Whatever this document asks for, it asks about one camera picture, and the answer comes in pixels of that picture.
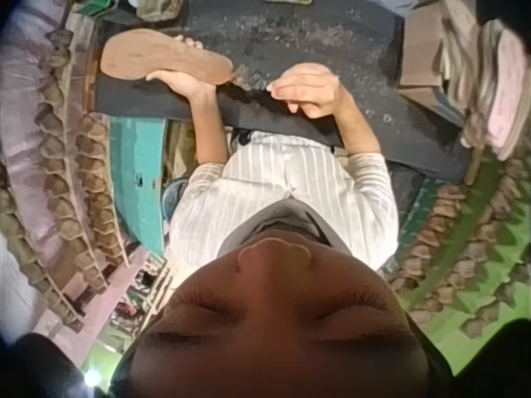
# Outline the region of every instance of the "hand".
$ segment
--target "hand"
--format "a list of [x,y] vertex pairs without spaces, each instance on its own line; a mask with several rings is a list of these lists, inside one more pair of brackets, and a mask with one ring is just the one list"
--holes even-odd
[[267,86],[276,100],[286,101],[290,112],[299,108],[311,119],[337,114],[346,90],[329,68],[321,64],[298,64]]
[[[200,49],[202,48],[202,43],[200,41],[194,41],[190,37],[184,39],[183,35],[179,35],[175,37],[175,40],[184,41],[184,43],[188,46],[195,46],[196,48]],[[209,85],[208,83],[199,81],[196,78],[182,72],[157,70],[146,77],[147,81],[152,79],[163,81],[170,87],[170,89],[175,91],[177,94],[186,97],[190,102],[202,100],[207,98],[209,95],[216,93],[215,85]]]

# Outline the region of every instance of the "cardboard box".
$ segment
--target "cardboard box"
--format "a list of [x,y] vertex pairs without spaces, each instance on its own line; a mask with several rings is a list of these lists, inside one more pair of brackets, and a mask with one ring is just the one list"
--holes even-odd
[[460,127],[463,114],[442,88],[442,18],[436,2],[414,10],[406,20],[399,92],[411,101]]

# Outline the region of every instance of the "nose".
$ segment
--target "nose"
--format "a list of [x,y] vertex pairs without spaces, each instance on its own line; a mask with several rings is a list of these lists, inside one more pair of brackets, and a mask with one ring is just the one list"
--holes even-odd
[[307,289],[310,251],[303,245],[266,238],[238,256],[238,288],[245,297],[246,320],[280,326],[294,318],[295,306]]

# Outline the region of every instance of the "workbench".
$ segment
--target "workbench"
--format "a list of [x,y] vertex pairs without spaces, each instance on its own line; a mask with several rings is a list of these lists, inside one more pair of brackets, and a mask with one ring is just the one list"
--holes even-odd
[[[99,46],[129,28],[101,23]],[[216,0],[194,0],[177,21],[159,30],[191,36],[230,57],[249,70],[251,85],[263,85],[299,62],[324,63],[353,93],[387,160],[448,181],[460,180],[468,168],[470,153],[459,144],[460,128],[398,94],[403,19],[374,3],[328,0],[302,7],[226,0],[220,7]],[[226,125],[342,146],[331,118],[291,115],[263,90],[224,85],[218,99]],[[95,110],[120,117],[191,117],[188,103],[160,82],[116,80],[102,73]]]

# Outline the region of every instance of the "wrist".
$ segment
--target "wrist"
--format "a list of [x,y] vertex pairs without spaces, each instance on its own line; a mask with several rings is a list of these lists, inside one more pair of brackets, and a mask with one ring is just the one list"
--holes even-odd
[[191,106],[202,106],[206,104],[211,104],[212,102],[217,102],[216,97],[216,86],[215,85],[206,85],[200,90],[196,90],[192,95],[188,97]]
[[339,102],[334,110],[334,117],[336,119],[343,119],[346,116],[352,115],[353,110],[358,109],[354,97],[341,85],[340,93],[338,95]]

